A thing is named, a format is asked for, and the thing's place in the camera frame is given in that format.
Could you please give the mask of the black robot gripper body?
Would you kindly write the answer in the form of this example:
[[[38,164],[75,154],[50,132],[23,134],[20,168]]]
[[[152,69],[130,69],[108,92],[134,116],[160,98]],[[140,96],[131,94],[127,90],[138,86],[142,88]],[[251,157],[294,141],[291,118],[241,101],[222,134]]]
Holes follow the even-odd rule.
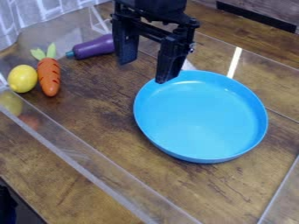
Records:
[[[186,13],[187,0],[114,0],[115,10],[114,21],[124,21],[134,25],[138,35],[148,37],[156,42],[170,35],[179,36],[179,40],[192,42],[195,30],[199,28],[199,21]],[[176,29],[168,32],[146,24],[160,22],[163,25],[175,24]]]

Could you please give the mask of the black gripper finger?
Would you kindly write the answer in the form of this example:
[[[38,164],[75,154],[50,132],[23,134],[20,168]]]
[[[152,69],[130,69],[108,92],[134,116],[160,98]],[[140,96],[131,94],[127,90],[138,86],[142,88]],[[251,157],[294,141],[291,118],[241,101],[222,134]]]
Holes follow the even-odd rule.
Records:
[[[194,43],[180,42],[175,38],[163,40],[158,53],[156,83],[163,84],[178,77],[187,55],[192,50]]]
[[[112,22],[112,37],[120,65],[136,60],[139,35],[132,24],[124,21]]]

